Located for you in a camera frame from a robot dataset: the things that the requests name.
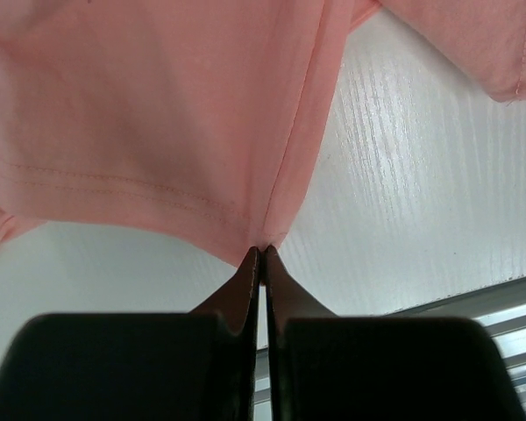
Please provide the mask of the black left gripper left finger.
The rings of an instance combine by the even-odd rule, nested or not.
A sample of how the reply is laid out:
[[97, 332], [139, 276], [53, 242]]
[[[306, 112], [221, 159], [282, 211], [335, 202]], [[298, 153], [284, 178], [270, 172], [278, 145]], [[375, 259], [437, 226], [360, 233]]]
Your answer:
[[259, 250], [187, 313], [48, 313], [0, 365], [0, 420], [250, 420]]

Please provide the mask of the pink t shirt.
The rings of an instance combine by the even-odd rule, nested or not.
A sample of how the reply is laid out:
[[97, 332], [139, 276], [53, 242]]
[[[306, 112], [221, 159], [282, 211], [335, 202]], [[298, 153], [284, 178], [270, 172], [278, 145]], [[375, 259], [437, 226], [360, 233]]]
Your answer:
[[54, 220], [232, 265], [279, 245], [346, 39], [380, 8], [526, 99], [526, 1], [0, 1], [0, 245]]

